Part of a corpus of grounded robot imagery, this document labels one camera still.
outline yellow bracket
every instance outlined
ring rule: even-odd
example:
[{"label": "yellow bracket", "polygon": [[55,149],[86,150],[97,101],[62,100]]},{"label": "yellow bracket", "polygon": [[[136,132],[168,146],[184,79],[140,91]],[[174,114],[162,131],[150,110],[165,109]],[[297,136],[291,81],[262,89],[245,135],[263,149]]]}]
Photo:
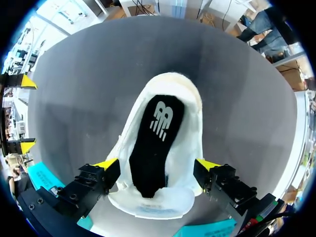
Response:
[{"label": "yellow bracket", "polygon": [[28,87],[30,89],[37,89],[38,86],[27,75],[23,75],[21,87]]},{"label": "yellow bracket", "polygon": [[101,163],[97,163],[97,164],[93,164],[93,166],[99,166],[99,167],[102,167],[104,169],[107,169],[111,166],[111,164],[113,164],[114,161],[116,161],[117,158],[113,158],[113,159],[109,159],[109,160],[106,160],[104,162],[101,162]]},{"label": "yellow bracket", "polygon": [[33,142],[21,142],[20,143],[20,146],[21,146],[21,151],[22,151],[22,154],[26,154],[26,152],[28,152],[30,150],[30,148],[32,146],[35,145],[35,140]]},{"label": "yellow bracket", "polygon": [[197,158],[197,161],[200,162],[201,165],[203,165],[208,171],[209,171],[210,168],[214,168],[216,166],[221,166],[220,164],[215,164],[215,163],[206,161],[204,159],[198,159]]}]

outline new balance logo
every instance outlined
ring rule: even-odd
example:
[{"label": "new balance logo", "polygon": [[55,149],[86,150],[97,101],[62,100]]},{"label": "new balance logo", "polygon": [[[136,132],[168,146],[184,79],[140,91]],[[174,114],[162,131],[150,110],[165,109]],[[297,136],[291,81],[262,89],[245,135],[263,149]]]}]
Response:
[{"label": "new balance logo", "polygon": [[170,107],[166,107],[164,102],[159,101],[154,113],[154,117],[157,120],[154,120],[150,123],[150,129],[153,129],[153,131],[156,132],[156,135],[159,135],[159,138],[162,137],[162,141],[164,141],[166,138],[166,132],[164,130],[169,129],[172,116],[172,109]]}]

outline wire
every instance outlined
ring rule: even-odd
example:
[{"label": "wire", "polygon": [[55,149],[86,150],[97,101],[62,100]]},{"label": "wire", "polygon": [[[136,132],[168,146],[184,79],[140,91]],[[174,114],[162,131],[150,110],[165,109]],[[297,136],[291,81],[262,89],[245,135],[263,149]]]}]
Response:
[{"label": "wire", "polygon": [[300,71],[298,68],[290,68],[290,69],[286,69],[286,70],[279,71],[279,72],[280,73],[284,73],[284,72],[287,72],[287,71],[290,71],[290,70],[298,70],[298,71]]},{"label": "wire", "polygon": [[226,13],[225,13],[225,15],[224,15],[224,17],[223,17],[223,22],[222,22],[222,28],[223,28],[223,31],[225,31],[225,30],[224,30],[224,21],[225,21],[225,17],[226,17],[226,15],[227,15],[228,11],[229,11],[229,8],[231,8],[232,1],[233,1],[233,0],[231,0],[231,1],[229,2],[229,5],[228,5],[228,8],[227,8],[227,11],[226,11]]},{"label": "wire", "polygon": [[144,15],[146,15],[140,8],[139,8],[139,5],[138,5],[138,3],[139,3],[139,0],[137,0],[137,3],[136,2],[134,2],[134,0],[132,0],[133,1],[133,3],[136,5],[136,12],[135,12],[135,16],[137,16],[137,14],[138,14],[138,10],[141,12],[141,13],[143,13]]},{"label": "wire", "polygon": [[252,226],[249,229],[245,230],[244,232],[238,234],[236,237],[248,236],[248,234],[251,231],[253,231],[253,230],[265,225],[266,223],[269,223],[270,221],[273,221],[273,220],[275,220],[277,218],[280,218],[280,217],[283,217],[283,216],[293,216],[294,214],[295,214],[294,212],[282,212],[282,213],[278,213],[278,214],[272,215],[272,216],[270,216],[270,217],[268,217],[266,219],[263,219],[259,223],[255,224],[254,226]]},{"label": "wire", "polygon": [[149,16],[150,14],[154,16],[154,14],[152,12],[150,12],[144,5],[143,5],[143,0],[141,0],[141,3],[140,3],[142,9],[147,12],[147,15]]}]

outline shoe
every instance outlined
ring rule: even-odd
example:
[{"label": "shoe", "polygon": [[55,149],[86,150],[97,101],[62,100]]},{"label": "shoe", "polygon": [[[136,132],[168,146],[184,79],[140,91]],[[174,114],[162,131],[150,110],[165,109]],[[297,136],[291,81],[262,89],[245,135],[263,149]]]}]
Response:
[{"label": "shoe", "polygon": [[118,191],[108,195],[118,209],[147,219],[181,218],[202,189],[193,176],[203,158],[202,100],[184,75],[152,78],[138,96],[118,142]]}]

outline gray platform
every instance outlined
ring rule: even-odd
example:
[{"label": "gray platform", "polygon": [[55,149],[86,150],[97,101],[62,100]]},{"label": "gray platform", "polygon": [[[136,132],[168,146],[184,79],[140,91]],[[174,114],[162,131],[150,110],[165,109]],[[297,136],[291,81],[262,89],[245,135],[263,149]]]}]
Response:
[{"label": "gray platform", "polygon": [[[103,161],[138,94],[152,77],[179,72],[203,100],[203,152],[228,163],[241,180],[273,192],[288,160],[296,126],[293,91],[260,54],[220,30],[163,17],[113,20],[82,30],[48,50],[29,99],[32,152],[64,183],[85,163]],[[227,218],[196,198],[182,219],[134,218],[107,199],[91,212],[110,236],[171,236],[185,224]]]}]

